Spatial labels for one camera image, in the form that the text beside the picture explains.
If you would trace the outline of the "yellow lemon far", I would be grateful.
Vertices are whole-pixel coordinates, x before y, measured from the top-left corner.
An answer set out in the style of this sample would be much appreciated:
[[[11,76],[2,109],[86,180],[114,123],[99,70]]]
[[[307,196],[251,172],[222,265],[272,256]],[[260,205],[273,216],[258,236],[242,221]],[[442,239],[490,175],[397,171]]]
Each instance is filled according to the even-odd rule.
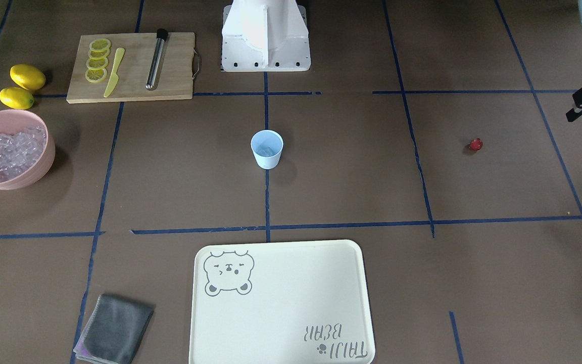
[[[21,87],[5,87],[0,90],[0,101],[14,110],[28,110],[34,106],[34,95]]]

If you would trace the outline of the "cream bear tray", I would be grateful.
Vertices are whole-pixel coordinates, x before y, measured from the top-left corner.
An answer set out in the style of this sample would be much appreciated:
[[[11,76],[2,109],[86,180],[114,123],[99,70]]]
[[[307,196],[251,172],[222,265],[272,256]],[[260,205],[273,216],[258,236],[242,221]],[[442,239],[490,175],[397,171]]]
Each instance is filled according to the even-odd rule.
[[[362,249],[347,239],[206,246],[189,363],[371,363]]]

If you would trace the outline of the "yellow plastic knife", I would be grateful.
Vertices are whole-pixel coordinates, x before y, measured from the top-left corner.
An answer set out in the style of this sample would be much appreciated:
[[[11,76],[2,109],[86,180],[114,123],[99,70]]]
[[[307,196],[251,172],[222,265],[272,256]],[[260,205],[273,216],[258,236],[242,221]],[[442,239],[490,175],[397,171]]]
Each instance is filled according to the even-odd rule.
[[[104,98],[108,98],[111,96],[113,90],[115,90],[119,82],[118,69],[120,67],[124,55],[125,48],[117,48],[115,50],[115,56],[113,58],[111,73],[109,74],[109,80],[107,82],[107,86],[103,94]]]

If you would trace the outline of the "pile of clear ice cubes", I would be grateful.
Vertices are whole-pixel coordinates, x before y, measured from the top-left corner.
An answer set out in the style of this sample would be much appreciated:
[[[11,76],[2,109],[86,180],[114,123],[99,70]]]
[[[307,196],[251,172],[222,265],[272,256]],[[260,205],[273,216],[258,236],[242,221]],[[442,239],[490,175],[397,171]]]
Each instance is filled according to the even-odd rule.
[[[27,126],[15,134],[0,133],[0,183],[30,169],[45,150],[46,131]]]

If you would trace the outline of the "steel muddler black tip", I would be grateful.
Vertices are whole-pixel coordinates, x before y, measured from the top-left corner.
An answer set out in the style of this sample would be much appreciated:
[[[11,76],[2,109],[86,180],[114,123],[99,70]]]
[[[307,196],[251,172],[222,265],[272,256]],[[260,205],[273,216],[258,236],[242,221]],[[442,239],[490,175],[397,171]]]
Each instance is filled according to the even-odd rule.
[[[155,49],[153,52],[152,62],[150,65],[145,88],[147,90],[154,90],[157,84],[157,76],[159,74],[160,60],[166,40],[168,39],[168,31],[164,28],[159,28],[156,32]]]

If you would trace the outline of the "lemon slice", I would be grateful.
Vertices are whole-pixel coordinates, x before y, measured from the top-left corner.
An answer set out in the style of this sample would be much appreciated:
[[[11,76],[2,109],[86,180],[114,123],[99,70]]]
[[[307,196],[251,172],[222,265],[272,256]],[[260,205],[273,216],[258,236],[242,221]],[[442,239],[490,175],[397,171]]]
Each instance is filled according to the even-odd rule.
[[[102,70],[107,67],[108,63],[109,61],[107,57],[103,57],[100,59],[88,58],[86,66],[89,70]]]
[[[90,42],[88,48],[91,52],[106,52],[111,47],[111,41],[106,38],[98,38]]]
[[[107,70],[105,68],[101,69],[87,69],[85,73],[85,79],[90,83],[100,83],[107,78]]]
[[[109,54],[110,54],[110,49],[89,50],[88,51],[88,58],[91,60],[101,60],[101,59],[106,59],[106,57]]]

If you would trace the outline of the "folded grey cloth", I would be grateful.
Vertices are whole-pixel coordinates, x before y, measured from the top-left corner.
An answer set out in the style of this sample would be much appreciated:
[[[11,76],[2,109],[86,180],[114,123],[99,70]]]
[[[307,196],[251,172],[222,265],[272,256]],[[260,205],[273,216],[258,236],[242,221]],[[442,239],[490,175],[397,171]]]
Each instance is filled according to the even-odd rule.
[[[155,307],[114,294],[102,294],[73,350],[91,363],[132,363]]]

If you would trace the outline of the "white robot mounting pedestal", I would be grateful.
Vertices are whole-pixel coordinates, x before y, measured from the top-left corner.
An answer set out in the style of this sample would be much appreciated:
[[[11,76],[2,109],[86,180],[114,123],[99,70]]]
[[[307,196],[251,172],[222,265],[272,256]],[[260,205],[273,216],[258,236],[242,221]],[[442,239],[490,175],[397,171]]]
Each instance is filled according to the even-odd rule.
[[[223,9],[221,34],[224,72],[310,69],[307,12],[296,1],[233,1]]]

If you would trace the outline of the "yellow lemon near board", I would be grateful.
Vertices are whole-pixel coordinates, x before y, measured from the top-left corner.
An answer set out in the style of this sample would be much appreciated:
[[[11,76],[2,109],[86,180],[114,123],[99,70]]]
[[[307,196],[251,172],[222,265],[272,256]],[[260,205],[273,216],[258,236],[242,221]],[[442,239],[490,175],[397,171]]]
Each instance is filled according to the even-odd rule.
[[[16,85],[30,92],[36,92],[46,83],[44,73],[30,64],[13,65],[10,67],[9,75]]]

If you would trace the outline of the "light blue plastic cup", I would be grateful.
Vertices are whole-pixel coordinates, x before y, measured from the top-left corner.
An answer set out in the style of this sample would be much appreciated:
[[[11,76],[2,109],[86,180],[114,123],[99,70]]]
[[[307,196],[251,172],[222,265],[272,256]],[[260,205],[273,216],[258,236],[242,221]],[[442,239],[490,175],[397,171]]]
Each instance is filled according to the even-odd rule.
[[[250,147],[259,167],[270,170],[278,165],[284,142],[276,131],[266,129],[252,136]]]

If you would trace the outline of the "wooden cutting board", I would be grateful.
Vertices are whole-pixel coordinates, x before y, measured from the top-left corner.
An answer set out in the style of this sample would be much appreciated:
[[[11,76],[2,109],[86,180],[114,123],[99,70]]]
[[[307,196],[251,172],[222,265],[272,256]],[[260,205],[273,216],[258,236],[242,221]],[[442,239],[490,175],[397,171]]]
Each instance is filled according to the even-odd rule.
[[[107,57],[109,60],[107,71],[112,69],[116,49],[125,48],[125,54],[118,69],[119,81],[108,97],[104,97],[108,80],[93,83],[85,78],[89,44],[99,38],[111,41],[111,52]],[[196,34],[193,32],[169,33],[160,59],[155,89],[148,90],[146,83],[156,38],[155,33],[81,35],[66,96],[67,102],[81,104],[191,99],[193,77],[199,70],[199,66],[194,64]]]

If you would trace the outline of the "red strawberry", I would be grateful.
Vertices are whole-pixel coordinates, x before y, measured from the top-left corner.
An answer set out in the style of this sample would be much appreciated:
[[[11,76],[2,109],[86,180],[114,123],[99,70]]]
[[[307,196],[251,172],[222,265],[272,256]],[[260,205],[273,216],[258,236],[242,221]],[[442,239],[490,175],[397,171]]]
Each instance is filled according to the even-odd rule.
[[[481,150],[481,149],[483,148],[483,140],[482,140],[482,139],[480,139],[480,138],[475,138],[475,139],[472,139],[472,140],[469,142],[469,145],[467,145],[467,147],[468,147],[468,148],[469,148],[471,151],[473,151],[473,152],[477,152],[477,151],[479,151],[479,150]]]

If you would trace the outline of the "pink bowl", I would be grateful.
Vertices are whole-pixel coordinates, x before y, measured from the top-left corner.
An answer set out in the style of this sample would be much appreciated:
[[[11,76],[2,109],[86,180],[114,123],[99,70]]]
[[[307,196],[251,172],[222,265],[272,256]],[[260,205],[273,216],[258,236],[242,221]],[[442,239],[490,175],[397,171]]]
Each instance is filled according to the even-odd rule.
[[[55,141],[46,123],[25,110],[0,111],[0,190],[34,184],[55,159]]]

